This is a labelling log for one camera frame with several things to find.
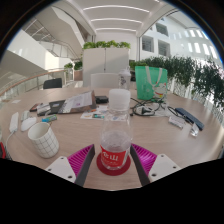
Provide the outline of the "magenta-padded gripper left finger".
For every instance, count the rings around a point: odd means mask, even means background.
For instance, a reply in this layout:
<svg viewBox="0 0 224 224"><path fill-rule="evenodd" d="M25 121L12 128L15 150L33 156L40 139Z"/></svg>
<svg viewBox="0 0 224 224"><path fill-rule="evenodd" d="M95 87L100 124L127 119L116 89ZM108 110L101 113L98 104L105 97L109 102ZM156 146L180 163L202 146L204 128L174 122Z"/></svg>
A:
<svg viewBox="0 0 224 224"><path fill-rule="evenodd" d="M60 156L46 168L46 171L78 186L83 186L94 156L95 147L91 144L68 157Z"/></svg>

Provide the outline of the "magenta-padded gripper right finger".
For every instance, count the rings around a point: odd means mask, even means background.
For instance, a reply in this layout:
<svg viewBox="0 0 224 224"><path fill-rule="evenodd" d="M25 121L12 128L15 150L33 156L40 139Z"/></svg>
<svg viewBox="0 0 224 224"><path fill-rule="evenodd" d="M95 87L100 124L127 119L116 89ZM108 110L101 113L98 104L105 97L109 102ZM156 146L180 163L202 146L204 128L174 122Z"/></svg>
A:
<svg viewBox="0 0 224 224"><path fill-rule="evenodd" d="M142 186L180 170L180 167L165 154L156 155L139 145L132 144L130 153Z"/></svg>

